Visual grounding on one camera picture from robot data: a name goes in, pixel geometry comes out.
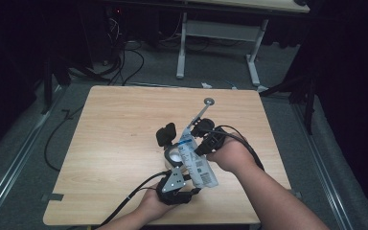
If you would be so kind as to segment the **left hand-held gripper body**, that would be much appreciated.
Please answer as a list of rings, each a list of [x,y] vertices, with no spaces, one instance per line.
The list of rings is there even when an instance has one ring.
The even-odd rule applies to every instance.
[[[181,192],[186,185],[184,176],[179,168],[167,172],[156,186],[156,193],[161,202],[166,205],[184,204],[191,201],[191,192]]]

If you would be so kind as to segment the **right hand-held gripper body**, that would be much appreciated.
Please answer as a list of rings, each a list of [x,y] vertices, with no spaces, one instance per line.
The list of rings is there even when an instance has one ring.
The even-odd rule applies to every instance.
[[[189,127],[193,128],[191,130],[191,135],[193,137],[200,137],[202,139],[201,143],[207,143],[214,151],[222,147],[225,140],[225,132],[221,128],[216,127],[215,123],[211,119],[201,118],[209,106],[210,105],[205,105],[201,109],[201,111],[192,119]]]

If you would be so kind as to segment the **white and blue bag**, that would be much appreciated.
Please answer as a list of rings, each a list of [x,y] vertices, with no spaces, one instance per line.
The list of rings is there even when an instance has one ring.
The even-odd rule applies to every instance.
[[[205,156],[195,153],[197,143],[188,127],[183,129],[178,141],[178,151],[196,188],[213,188],[219,183]]]

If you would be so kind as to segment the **glass jar with black lid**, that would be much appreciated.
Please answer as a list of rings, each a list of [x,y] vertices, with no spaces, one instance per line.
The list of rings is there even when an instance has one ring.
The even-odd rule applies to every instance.
[[[173,143],[175,137],[176,128],[174,123],[168,123],[156,131],[158,146],[162,147],[164,151],[165,167],[169,170],[178,168],[184,173],[186,168],[182,162],[178,144]]]

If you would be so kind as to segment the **person's left hand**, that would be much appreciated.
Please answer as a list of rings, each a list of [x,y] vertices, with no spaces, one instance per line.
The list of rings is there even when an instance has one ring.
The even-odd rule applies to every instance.
[[[146,222],[161,219],[175,208],[175,205],[167,205],[159,200],[156,188],[156,184],[147,188],[137,208],[140,217]]]

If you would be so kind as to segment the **person's right hand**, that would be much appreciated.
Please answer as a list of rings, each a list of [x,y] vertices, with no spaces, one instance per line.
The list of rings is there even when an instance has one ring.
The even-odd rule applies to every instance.
[[[256,167],[252,154],[236,133],[227,136],[222,147],[212,153],[208,153],[206,157],[209,161],[217,163],[224,171],[234,175],[244,173],[251,167]]]

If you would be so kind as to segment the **black metal stand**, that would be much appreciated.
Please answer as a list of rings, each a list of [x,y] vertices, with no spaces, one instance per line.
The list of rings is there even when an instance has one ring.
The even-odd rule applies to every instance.
[[[291,80],[285,80],[280,84],[270,87],[260,92],[262,97],[272,95],[276,92],[289,91],[288,101],[291,104],[305,104],[303,114],[303,126],[309,135],[312,135],[312,115],[314,112],[313,104],[315,97],[315,77],[313,75],[302,75]]]
[[[88,70],[84,66],[72,61],[63,56],[51,55],[47,56],[44,61],[44,73],[43,73],[43,85],[44,85],[44,107],[43,114],[47,114],[50,108],[54,105],[53,101],[53,78],[56,78],[57,83],[60,86],[68,86],[71,83],[71,79],[68,74],[69,68],[77,69],[89,79],[95,81],[105,81],[100,74],[96,74],[91,70]]]

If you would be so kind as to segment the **desk with white metal legs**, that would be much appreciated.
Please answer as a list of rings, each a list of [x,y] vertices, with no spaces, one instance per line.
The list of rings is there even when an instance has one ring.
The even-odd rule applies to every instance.
[[[309,13],[306,0],[183,0],[186,7],[190,4],[206,4],[209,6],[230,7],[240,10],[257,10],[262,12]],[[187,13],[181,16],[180,50],[178,54],[176,77],[183,79],[186,63],[186,39],[188,36],[218,38],[226,40],[246,41],[254,44],[250,53],[245,56],[252,84],[258,92],[264,92],[256,69],[256,56],[263,41],[269,19],[264,17],[256,25],[250,26],[238,22],[218,22],[213,19],[189,19]]]

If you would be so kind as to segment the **dark curtain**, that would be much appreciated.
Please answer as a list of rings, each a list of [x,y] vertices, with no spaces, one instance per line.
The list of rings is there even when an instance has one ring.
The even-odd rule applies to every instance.
[[[72,0],[0,0],[0,141],[53,74],[70,83],[69,61],[84,60],[79,11]]]
[[[325,0],[307,47],[334,137],[368,198],[368,0]]]

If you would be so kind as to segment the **metal floor rail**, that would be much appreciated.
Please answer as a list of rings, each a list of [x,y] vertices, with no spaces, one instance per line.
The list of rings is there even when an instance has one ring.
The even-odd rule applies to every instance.
[[[44,102],[43,90],[38,89],[39,99],[20,115],[0,141],[0,207],[31,155],[53,107],[66,89],[66,86],[56,86],[54,98],[48,106]]]
[[[331,179],[331,176],[325,166],[319,148],[316,145],[314,138],[309,134],[305,127],[302,108],[296,104],[292,104],[290,107],[296,117],[299,127],[302,129],[306,141],[308,142],[314,168],[316,170],[317,176],[324,190],[328,203],[332,209],[333,216],[335,217],[335,220],[339,226],[339,229],[353,230],[351,220],[346,213],[339,192],[337,191],[334,182]]]

